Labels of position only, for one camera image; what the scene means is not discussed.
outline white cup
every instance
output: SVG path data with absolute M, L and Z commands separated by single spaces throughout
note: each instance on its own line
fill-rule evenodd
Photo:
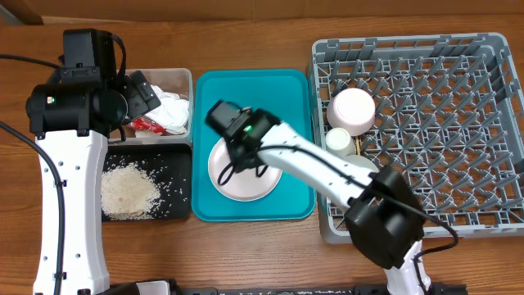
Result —
M 375 102 L 362 89 L 344 89 L 329 102 L 327 121 L 333 128 L 340 127 L 352 136 L 359 136 L 373 126 Z
M 351 135 L 343 128 L 333 128 L 327 132 L 326 150 L 340 158 L 357 152 Z

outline plastic bin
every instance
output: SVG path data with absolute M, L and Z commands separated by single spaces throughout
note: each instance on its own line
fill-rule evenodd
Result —
M 522 90 L 504 36 L 496 33 L 319 40 L 309 64 L 315 142 L 325 148 L 329 101 L 356 87 L 373 95 L 363 156 L 404 171 L 424 210 L 463 237 L 524 234 Z M 342 212 L 318 196 L 320 232 Z M 428 225 L 427 237 L 449 235 Z
M 133 69 L 125 71 L 126 75 L 141 70 L 149 83 L 159 86 L 162 90 L 176 93 L 181 99 L 189 101 L 189 118 L 186 123 L 187 133 L 179 135 L 155 136 L 150 138 L 127 137 L 124 143 L 116 145 L 158 144 L 158 143 L 186 143 L 192 146 L 192 116 L 193 116 L 193 87 L 191 71 L 188 69 Z

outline clear plastic container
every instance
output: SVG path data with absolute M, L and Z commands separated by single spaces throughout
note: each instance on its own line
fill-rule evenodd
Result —
M 192 145 L 191 122 L 193 117 L 193 86 L 191 71 L 188 69 L 133 69 L 125 71 L 126 75 L 140 70 L 147 81 L 152 85 L 160 87 L 162 90 L 176 93 L 181 99 L 189 101 L 189 117 L 187 118 L 185 134 L 162 135 L 149 138 L 135 138 L 134 132 L 126 129 L 127 140 L 116 145 L 138 145 L 138 144 L 158 144 L 158 143 L 186 143 Z M 110 141 L 120 140 L 118 130 L 111 134 Z

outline white cloth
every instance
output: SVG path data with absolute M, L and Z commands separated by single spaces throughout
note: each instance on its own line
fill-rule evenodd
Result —
M 180 99 L 176 93 L 163 91 L 156 85 L 151 85 L 161 105 L 148 112 L 146 117 L 155 121 L 171 134 L 185 134 L 185 125 L 189 118 L 189 101 Z

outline red wrapper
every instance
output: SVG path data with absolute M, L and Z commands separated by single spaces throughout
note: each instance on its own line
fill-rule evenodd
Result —
M 162 126 L 158 125 L 157 123 L 153 122 L 152 120 L 139 118 L 134 120 L 133 122 L 127 124 L 127 126 L 133 130 L 149 130 L 152 133 L 158 134 L 158 133 L 164 133 L 165 129 L 162 128 Z

